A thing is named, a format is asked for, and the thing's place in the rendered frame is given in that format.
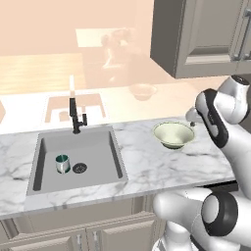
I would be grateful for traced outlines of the beige base cabinet frame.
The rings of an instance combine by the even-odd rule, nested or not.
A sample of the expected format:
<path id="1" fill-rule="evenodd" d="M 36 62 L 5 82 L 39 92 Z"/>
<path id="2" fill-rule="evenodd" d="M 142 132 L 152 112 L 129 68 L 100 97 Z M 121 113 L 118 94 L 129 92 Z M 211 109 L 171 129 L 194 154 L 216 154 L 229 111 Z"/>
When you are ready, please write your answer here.
<path id="1" fill-rule="evenodd" d="M 143 212 L 153 213 L 152 201 L 153 197 L 147 195 L 120 201 L 62 209 L 54 212 L 29 214 L 15 219 L 9 218 L 0 221 L 0 244 L 12 240 L 19 234 L 40 233 L 63 228 L 83 228 L 86 236 L 86 229 L 97 225 L 99 222 L 112 221 Z M 157 221 L 155 242 L 164 231 L 164 223 L 158 218 Z"/>

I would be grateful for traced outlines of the silver mug with teal inside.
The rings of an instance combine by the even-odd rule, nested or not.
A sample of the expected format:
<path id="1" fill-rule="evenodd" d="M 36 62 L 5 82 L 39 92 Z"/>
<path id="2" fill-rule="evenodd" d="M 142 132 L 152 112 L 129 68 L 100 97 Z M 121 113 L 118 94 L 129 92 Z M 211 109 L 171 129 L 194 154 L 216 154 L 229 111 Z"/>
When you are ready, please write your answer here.
<path id="1" fill-rule="evenodd" d="M 55 159 L 56 169 L 59 174 L 66 174 L 71 170 L 70 158 L 68 155 L 60 154 Z"/>

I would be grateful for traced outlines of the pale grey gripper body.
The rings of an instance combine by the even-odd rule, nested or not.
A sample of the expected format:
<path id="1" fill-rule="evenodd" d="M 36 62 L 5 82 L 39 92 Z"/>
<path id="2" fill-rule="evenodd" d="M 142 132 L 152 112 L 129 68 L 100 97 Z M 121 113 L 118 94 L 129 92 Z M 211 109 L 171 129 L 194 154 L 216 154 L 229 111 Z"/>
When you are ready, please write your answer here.
<path id="1" fill-rule="evenodd" d="M 185 118 L 190 123 L 199 123 L 202 124 L 203 120 L 197 113 L 197 110 L 194 107 L 191 107 L 185 114 Z"/>

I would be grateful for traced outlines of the grey wall cabinet door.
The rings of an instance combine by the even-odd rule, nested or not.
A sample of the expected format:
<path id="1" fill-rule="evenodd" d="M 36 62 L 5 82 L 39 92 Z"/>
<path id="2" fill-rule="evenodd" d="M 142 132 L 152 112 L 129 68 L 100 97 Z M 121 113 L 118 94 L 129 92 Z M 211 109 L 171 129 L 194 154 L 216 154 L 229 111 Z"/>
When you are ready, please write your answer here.
<path id="1" fill-rule="evenodd" d="M 247 9 L 251 9 L 251 0 L 248 1 Z M 238 66 L 238 70 L 242 74 L 251 74 L 251 60 L 243 61 L 242 55 L 241 55 L 241 61 Z"/>
<path id="2" fill-rule="evenodd" d="M 234 35 L 248 0 L 186 0 L 176 78 L 234 74 Z"/>

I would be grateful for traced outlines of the black tap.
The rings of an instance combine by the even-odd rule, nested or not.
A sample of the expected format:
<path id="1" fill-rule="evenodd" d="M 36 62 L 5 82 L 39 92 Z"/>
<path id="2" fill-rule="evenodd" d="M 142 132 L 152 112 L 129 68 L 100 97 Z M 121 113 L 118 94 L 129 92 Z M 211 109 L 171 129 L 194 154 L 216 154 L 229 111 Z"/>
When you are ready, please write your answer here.
<path id="1" fill-rule="evenodd" d="M 73 97 L 70 98 L 70 117 L 72 118 L 73 121 L 73 133 L 74 134 L 79 134 L 80 133 L 80 127 L 81 126 L 86 126 L 87 125 L 87 115 L 83 114 L 82 115 L 82 121 L 80 122 L 78 120 L 78 115 L 76 111 L 76 102 Z"/>

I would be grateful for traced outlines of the black sink drain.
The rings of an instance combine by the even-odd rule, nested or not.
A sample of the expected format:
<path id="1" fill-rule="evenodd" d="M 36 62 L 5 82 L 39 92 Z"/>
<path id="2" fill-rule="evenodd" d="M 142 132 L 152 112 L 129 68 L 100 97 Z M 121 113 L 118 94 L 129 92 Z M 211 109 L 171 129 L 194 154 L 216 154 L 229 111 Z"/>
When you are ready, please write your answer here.
<path id="1" fill-rule="evenodd" d="M 87 166 L 84 163 L 77 163 L 73 166 L 73 172 L 75 174 L 82 174 L 87 170 Z"/>

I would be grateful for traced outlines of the pale green bowl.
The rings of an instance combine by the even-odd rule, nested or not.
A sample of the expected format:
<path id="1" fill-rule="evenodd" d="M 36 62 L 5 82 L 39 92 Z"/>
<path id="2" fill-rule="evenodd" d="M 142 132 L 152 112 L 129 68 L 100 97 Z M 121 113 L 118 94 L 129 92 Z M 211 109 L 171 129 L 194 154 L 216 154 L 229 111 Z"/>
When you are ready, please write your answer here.
<path id="1" fill-rule="evenodd" d="M 193 129 L 180 122 L 159 123 L 154 126 L 153 134 L 169 149 L 180 149 L 195 137 Z"/>

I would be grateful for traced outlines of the grey wall cabinet carcass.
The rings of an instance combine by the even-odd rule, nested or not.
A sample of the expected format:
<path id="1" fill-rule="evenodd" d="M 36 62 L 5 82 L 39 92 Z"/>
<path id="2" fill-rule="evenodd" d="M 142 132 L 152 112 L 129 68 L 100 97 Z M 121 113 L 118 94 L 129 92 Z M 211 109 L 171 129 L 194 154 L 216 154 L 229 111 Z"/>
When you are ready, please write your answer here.
<path id="1" fill-rule="evenodd" d="M 154 0 L 150 58 L 169 75 L 176 73 L 185 0 Z"/>

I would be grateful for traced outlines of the beige base cabinet door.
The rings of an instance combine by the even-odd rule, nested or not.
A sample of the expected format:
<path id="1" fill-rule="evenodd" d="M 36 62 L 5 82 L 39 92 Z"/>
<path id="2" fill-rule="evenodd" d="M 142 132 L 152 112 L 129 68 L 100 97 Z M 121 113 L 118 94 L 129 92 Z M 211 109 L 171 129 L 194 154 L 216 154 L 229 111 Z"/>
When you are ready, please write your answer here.
<path id="1" fill-rule="evenodd" d="M 93 231 L 97 231 L 99 251 L 151 251 L 157 226 L 156 216 L 147 212 L 99 222 L 86 229 L 89 251 L 95 251 Z"/>
<path id="2" fill-rule="evenodd" d="M 0 244 L 0 251 L 78 251 L 76 235 L 81 234 L 82 251 L 88 251 L 83 228 L 63 228 L 40 233 L 19 234 Z"/>

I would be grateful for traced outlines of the grey sink basin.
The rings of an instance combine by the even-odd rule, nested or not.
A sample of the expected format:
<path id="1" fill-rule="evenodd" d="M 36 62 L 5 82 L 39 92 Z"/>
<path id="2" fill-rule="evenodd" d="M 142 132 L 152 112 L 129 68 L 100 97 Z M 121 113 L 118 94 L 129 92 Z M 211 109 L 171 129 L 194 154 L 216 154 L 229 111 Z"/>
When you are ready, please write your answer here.
<path id="1" fill-rule="evenodd" d="M 59 174 L 55 159 L 65 154 L 71 170 Z M 87 170 L 75 174 L 73 166 L 84 163 Z M 92 126 L 73 134 L 71 129 L 40 132 L 37 137 L 27 196 L 127 181 L 126 168 L 111 126 Z"/>

